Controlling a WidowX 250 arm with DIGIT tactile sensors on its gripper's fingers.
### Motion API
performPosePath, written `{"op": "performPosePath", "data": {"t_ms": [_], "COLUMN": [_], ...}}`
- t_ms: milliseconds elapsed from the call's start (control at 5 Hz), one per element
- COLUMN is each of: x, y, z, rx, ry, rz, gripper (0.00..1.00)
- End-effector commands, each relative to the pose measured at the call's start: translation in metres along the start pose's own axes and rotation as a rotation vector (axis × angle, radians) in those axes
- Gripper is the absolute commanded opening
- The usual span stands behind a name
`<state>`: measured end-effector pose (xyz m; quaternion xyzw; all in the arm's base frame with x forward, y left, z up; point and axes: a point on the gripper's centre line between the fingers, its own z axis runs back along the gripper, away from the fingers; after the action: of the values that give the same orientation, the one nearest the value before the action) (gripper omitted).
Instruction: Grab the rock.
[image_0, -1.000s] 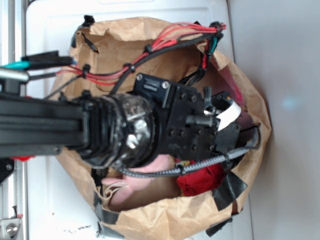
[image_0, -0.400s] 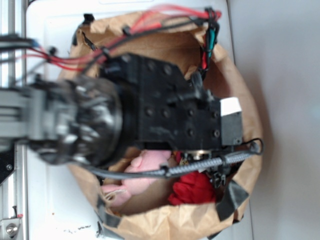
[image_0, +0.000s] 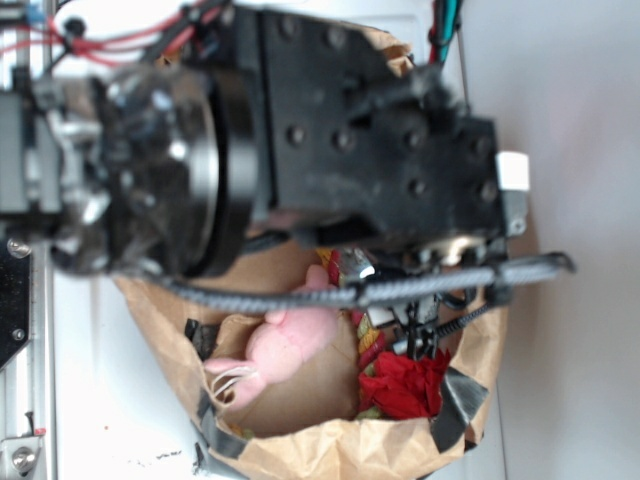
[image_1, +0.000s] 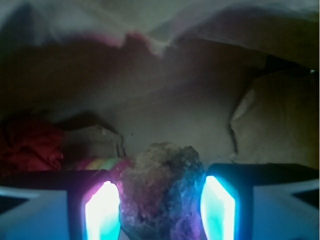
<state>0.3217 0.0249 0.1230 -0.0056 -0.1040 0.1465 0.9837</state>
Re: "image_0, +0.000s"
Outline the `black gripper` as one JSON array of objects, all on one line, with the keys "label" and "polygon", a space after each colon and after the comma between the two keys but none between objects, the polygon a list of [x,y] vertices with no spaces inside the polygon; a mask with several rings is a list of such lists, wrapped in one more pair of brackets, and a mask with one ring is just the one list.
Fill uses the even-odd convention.
[{"label": "black gripper", "polygon": [[398,75],[362,27],[277,10],[226,4],[204,32],[232,233],[412,250],[525,231],[526,164],[437,67]]}]

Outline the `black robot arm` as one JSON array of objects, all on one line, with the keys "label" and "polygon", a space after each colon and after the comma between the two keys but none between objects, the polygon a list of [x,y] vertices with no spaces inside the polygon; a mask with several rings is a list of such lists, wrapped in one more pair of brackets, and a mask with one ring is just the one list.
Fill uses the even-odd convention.
[{"label": "black robot arm", "polygon": [[394,259],[503,251],[524,228],[492,122],[379,31],[182,7],[102,77],[1,94],[1,234],[77,275],[217,276],[295,240]]}]

